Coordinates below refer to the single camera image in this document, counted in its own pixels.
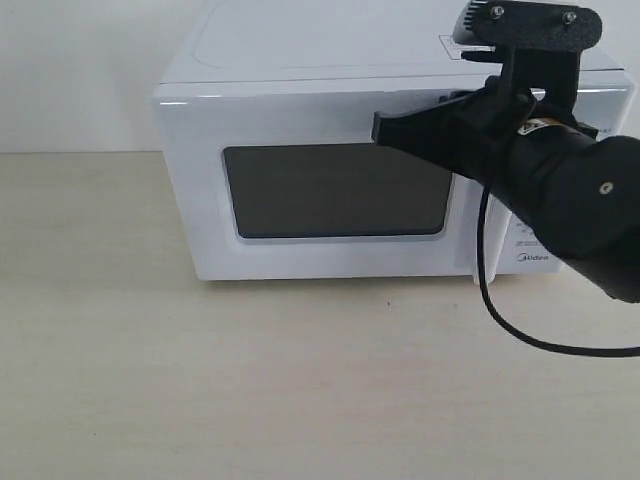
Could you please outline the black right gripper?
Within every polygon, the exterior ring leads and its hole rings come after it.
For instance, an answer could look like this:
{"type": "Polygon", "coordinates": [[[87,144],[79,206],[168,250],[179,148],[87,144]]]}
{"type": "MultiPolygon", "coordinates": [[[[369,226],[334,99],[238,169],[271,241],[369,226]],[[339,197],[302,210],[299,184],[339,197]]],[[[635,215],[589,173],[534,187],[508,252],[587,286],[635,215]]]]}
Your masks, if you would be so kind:
{"type": "Polygon", "coordinates": [[[502,169],[524,123],[549,118],[591,139],[598,130],[578,121],[580,52],[516,49],[464,51],[461,58],[499,64],[472,94],[451,94],[430,106],[400,114],[376,112],[372,141],[481,183],[502,169]]]}

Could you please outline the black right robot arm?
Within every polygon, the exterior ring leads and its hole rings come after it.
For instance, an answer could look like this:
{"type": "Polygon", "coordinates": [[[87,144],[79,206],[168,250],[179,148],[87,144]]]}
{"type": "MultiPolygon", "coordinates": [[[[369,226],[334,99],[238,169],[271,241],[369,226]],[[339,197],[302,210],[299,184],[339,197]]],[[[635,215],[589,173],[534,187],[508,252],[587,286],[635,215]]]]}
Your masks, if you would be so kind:
{"type": "Polygon", "coordinates": [[[478,181],[552,255],[610,297],[639,300],[639,141],[598,139],[574,116],[581,56],[498,46],[463,59],[501,72],[449,121],[460,174],[478,181]]]}

